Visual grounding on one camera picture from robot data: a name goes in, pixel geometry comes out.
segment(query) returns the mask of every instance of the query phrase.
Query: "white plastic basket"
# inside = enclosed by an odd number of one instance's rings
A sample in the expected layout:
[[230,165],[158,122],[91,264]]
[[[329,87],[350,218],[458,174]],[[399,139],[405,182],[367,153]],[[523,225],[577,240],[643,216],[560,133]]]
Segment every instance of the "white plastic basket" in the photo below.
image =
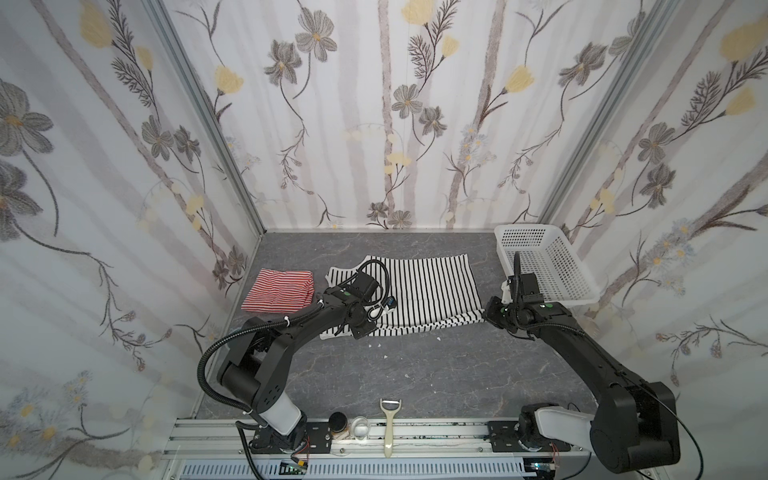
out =
[[546,300],[564,306],[599,300],[597,284],[559,228],[540,224],[499,225],[493,231],[505,275],[512,275],[515,252],[520,252],[522,272],[536,274]]

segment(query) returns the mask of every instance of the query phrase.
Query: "table surface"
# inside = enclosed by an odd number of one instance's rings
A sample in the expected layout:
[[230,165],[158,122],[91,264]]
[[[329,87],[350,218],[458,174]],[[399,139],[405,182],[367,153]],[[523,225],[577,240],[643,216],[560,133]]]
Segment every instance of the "table surface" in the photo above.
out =
[[[311,270],[315,290],[322,292],[330,267],[350,268],[366,255],[411,259],[462,253],[468,254],[483,304],[500,296],[505,275],[493,233],[268,233],[242,297],[262,268]],[[238,311],[232,328],[251,316]],[[336,411],[348,418],[382,417],[381,398],[401,399],[398,416],[404,418],[516,417],[523,405],[536,402],[596,409],[587,386],[552,348],[540,340],[513,339],[487,323],[406,336],[314,339],[293,357],[286,392],[310,418]],[[197,418],[238,415],[206,398]]]

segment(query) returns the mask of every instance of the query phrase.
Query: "folded cloth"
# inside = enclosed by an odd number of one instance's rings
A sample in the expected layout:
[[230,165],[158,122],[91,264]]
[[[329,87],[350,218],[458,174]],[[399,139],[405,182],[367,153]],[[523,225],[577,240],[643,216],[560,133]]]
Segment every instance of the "folded cloth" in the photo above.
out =
[[[397,299],[397,308],[379,318],[379,328],[372,336],[395,336],[426,332],[450,326],[482,321],[482,305],[466,255],[415,260],[394,260],[371,257],[364,261],[381,260],[389,271],[392,285],[390,295]],[[336,286],[350,278],[357,270],[331,267],[326,280]],[[377,265],[366,267],[366,273],[384,284],[384,273]],[[373,298],[382,295],[379,288]],[[320,333],[321,339],[333,338],[338,329]],[[351,335],[349,326],[339,334]]]
[[312,272],[261,269],[241,308],[249,312],[291,313],[312,302]]

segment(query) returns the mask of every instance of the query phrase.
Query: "small jar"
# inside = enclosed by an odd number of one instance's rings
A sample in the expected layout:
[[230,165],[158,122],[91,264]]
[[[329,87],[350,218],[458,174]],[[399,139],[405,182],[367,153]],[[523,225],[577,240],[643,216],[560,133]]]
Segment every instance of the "small jar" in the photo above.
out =
[[331,414],[328,418],[328,427],[334,440],[344,440],[349,437],[349,423],[347,422],[346,415],[341,412]]

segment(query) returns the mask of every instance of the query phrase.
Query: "wall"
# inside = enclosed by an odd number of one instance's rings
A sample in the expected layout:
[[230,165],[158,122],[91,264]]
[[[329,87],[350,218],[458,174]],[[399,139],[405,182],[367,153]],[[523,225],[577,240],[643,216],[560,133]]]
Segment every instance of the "wall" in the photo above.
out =
[[141,4],[4,2],[0,45],[0,471],[158,476],[256,237]]
[[603,285],[583,325],[679,396],[704,478],[765,476],[766,14],[684,2],[553,221]]
[[266,226],[371,229],[535,221],[652,3],[165,1]]

